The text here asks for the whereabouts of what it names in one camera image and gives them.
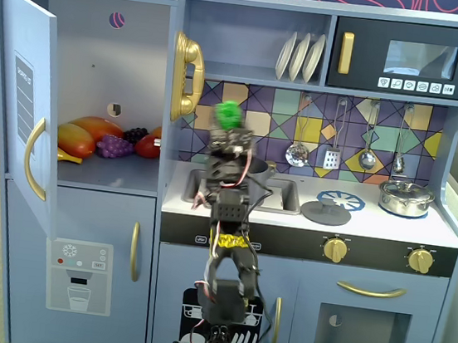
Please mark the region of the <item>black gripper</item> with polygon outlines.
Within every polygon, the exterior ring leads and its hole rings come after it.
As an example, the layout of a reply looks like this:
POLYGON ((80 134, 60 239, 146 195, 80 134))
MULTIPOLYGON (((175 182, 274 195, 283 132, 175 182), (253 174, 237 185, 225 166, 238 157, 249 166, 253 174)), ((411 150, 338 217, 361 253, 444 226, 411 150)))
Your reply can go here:
POLYGON ((212 108, 207 153, 230 159, 246 157, 253 150, 254 133, 245 127, 244 121, 245 118, 240 116, 234 128, 225 130, 219 123, 217 109, 212 108))

